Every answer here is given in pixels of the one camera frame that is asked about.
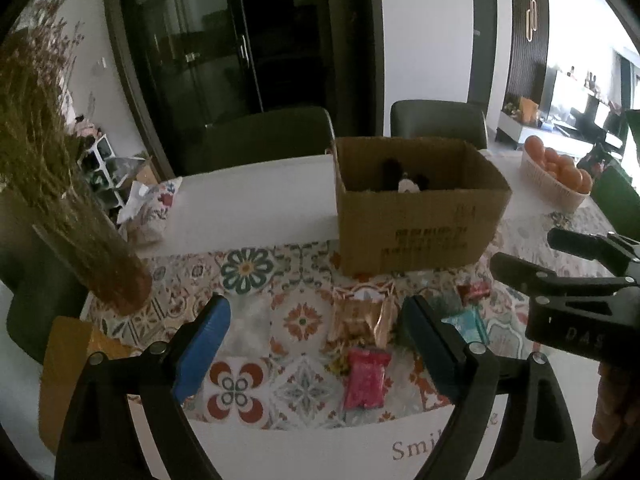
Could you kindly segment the yellow banana plush toy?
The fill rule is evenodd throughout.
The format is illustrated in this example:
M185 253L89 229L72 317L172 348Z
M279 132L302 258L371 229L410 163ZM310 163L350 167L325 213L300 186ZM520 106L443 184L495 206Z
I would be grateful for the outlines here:
M341 348L336 352L333 360L329 362L328 371L337 377L346 377L350 372L349 348Z

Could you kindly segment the dark chair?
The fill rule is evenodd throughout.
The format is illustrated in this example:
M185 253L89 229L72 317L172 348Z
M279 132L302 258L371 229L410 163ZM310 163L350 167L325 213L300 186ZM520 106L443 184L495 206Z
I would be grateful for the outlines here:
M593 183L591 198L617 234L639 239L639 194L617 169L602 172Z
M206 133L192 171L209 172L273 160L323 155L333 144L322 107L287 108L225 122Z
M478 150L488 145L485 115L473 104L437 100L401 100L390 108L393 138L447 138Z

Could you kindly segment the dark chair right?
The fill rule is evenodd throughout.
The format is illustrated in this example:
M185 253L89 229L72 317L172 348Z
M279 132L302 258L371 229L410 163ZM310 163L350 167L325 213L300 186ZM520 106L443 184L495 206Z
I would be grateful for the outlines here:
M602 172L593 183L591 198L617 234L639 239L639 194L617 169Z

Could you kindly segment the glass vase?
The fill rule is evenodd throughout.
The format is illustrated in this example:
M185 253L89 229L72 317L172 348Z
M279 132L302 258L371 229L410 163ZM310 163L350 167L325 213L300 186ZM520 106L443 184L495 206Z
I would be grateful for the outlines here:
M92 194L69 190L32 206L38 234L93 296L120 315L133 314L148 303L148 269Z

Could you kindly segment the patterned tile tablecloth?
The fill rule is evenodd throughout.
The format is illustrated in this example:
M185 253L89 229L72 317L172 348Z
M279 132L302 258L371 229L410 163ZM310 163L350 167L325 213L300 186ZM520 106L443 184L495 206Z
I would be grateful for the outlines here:
M211 296L263 294L270 301L269 354L262 358L220 356L217 352L201 387L183 404L188 417L253 429L335 429L356 427L438 410L447 405L415 351L390 346L384 405L346 411L347 377L328 371L341 342L329 342L337 299L380 300L398 304L407 296L457 292L478 281L491 295L471 304L480 312L489 347L498 356L523 359L537 349L525 335L527 298L495 282L482 257L454 270L395 273L348 278L341 272L337 242L240 248L149 258L152 299L141 311L122 316L91 300L84 318L105 336L140 352L167 340L194 320Z

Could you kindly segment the small dark red packet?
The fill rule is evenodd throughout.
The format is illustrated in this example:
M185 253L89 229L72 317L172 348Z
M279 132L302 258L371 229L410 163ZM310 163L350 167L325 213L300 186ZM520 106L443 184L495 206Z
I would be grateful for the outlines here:
M457 292L464 306L477 304L491 295L491 284L486 281L478 281L457 286Z

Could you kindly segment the dark chair left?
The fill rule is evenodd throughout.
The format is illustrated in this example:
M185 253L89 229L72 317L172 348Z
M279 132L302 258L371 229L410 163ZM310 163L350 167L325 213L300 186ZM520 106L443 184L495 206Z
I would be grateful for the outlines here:
M333 144L322 107L287 108L225 122L206 133L192 171L209 172L273 160L323 155Z

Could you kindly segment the red snack packet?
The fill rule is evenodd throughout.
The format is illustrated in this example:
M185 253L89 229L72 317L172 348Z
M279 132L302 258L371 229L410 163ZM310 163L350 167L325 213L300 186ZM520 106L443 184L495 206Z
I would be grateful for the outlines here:
M384 405L386 368L392 356L385 351L352 348L348 352L349 374L344 408L374 410Z

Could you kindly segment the dark green fuzzy pouch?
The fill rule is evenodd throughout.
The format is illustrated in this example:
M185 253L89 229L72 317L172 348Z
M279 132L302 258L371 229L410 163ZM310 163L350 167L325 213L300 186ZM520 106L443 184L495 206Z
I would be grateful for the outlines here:
M443 318L452 318L453 316L462 313L465 309L460 297L454 292L446 292L446 294L429 296L426 303L439 320L442 320Z

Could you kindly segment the brown cardboard box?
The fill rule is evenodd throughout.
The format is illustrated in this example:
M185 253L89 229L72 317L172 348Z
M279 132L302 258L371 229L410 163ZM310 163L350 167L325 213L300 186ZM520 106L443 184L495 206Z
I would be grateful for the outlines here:
M495 236L512 190L499 169L458 139L338 138L333 148L341 270L346 275L461 268ZM416 193L378 191L397 160Z

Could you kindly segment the clear plastic packet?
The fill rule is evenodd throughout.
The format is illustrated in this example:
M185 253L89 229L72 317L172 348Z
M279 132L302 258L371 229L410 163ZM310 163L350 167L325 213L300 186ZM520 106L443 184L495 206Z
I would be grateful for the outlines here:
M270 301L267 295L230 296L231 323L220 356L262 358L269 354Z

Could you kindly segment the white shoe rack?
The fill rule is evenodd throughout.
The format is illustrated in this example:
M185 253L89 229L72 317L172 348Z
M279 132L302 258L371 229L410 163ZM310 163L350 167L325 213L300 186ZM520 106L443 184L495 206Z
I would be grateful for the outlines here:
M78 166L89 188L105 210L125 205L124 189L128 179L125 159L118 157L107 136L93 139L78 160Z

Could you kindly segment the dried flower bouquet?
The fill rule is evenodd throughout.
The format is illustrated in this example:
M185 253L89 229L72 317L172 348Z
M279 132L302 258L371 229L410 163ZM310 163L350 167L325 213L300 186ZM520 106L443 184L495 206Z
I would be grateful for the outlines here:
M68 0L30 0L1 43L1 186L72 244L94 242L104 214L81 177L67 83L82 36Z

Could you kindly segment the white tv cabinet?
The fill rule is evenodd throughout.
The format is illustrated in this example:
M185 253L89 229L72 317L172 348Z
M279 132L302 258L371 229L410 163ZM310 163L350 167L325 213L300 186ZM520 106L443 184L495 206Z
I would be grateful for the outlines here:
M501 112L495 140L512 150L517 150L530 136L539 136L542 140L546 140L551 135L552 131L522 125L505 112Z

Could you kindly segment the dark chair middle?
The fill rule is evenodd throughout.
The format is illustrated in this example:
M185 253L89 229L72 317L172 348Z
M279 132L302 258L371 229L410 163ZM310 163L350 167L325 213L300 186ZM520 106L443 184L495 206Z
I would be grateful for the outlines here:
M473 104L437 100L401 100L390 108L393 138L447 138L478 150L488 145L485 115Z

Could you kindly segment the white basket of oranges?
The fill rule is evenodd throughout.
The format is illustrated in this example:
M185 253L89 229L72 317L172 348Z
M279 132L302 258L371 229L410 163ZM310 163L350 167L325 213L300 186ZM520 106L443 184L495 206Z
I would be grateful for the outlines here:
M529 136L523 145L521 176L555 210L572 214L590 195L593 180L574 159Z

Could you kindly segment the copper foil snack packet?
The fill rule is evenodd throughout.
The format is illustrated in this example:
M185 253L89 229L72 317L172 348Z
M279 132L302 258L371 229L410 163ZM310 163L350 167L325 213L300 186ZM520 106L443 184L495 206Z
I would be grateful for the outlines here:
M390 297L337 299L331 314L328 341L344 344L358 340L365 346L385 350L392 339L398 312L397 302Z

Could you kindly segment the light blue snack packet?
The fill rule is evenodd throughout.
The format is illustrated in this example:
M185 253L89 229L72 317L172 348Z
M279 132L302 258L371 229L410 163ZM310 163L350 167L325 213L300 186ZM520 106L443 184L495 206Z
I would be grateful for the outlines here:
M456 315L444 318L442 322L454 326L467 344L479 342L486 347L489 346L488 333L477 309L464 310Z

